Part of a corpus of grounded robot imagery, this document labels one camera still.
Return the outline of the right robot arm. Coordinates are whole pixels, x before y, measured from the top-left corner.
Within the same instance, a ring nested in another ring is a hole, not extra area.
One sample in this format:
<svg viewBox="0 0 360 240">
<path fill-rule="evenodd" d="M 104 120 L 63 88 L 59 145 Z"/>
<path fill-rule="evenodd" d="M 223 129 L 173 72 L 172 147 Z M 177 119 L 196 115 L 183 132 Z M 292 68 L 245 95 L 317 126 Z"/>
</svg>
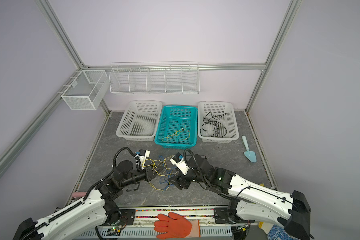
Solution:
<svg viewBox="0 0 360 240">
<path fill-rule="evenodd" d="M 171 163 L 179 173 L 169 182 L 179 190 L 198 183 L 204 190 L 230 200 L 226 210 L 215 212 L 216 220 L 227 224 L 265 222 L 283 228 L 296 239 L 313 238 L 311 207 L 303 193 L 284 193 L 260 186 L 232 171 L 213 167 L 206 158 L 189 149 L 175 154 Z"/>
</svg>

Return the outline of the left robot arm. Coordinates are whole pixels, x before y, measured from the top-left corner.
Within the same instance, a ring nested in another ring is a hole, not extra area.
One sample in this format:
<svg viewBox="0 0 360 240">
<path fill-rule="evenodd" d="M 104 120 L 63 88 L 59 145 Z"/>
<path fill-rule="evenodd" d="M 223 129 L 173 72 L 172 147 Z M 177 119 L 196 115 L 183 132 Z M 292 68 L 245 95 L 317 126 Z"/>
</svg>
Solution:
<svg viewBox="0 0 360 240">
<path fill-rule="evenodd" d="M 134 162 L 113 163 L 112 171 L 93 184 L 85 195 L 59 211 L 34 221 L 28 218 L 20 223 L 15 240 L 71 240 L 85 231 L 103 224 L 120 223 L 123 214 L 115 199 L 123 194 L 124 188 L 139 185 L 155 177 L 152 167 L 144 167 L 149 157 L 148 150 L 132 152 L 128 147 L 117 151 L 128 151 Z"/>
</svg>

